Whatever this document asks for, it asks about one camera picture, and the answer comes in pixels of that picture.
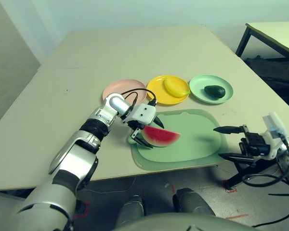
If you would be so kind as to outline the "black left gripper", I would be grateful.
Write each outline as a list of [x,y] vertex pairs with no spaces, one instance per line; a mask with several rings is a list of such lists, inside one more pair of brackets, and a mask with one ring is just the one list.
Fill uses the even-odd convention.
[[[155,123],[160,126],[161,128],[164,128],[163,123],[158,118],[158,116],[155,117]],[[137,120],[130,120],[127,122],[127,125],[132,129],[131,133],[131,139],[134,140],[139,145],[145,146],[147,148],[153,148],[151,144],[149,144],[142,136],[141,136],[141,130],[144,129],[146,124],[140,123]]]

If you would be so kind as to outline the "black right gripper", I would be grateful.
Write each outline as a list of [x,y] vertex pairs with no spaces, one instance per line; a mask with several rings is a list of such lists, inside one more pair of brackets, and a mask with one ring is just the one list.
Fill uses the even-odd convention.
[[253,162],[254,158],[256,157],[261,159],[269,159],[269,153],[271,151],[270,145],[265,142],[263,136],[260,134],[249,132],[246,125],[239,127],[222,126],[214,128],[213,130],[221,134],[239,134],[242,132],[245,135],[244,138],[241,138],[241,142],[239,143],[242,154],[218,154],[223,159],[232,162]]

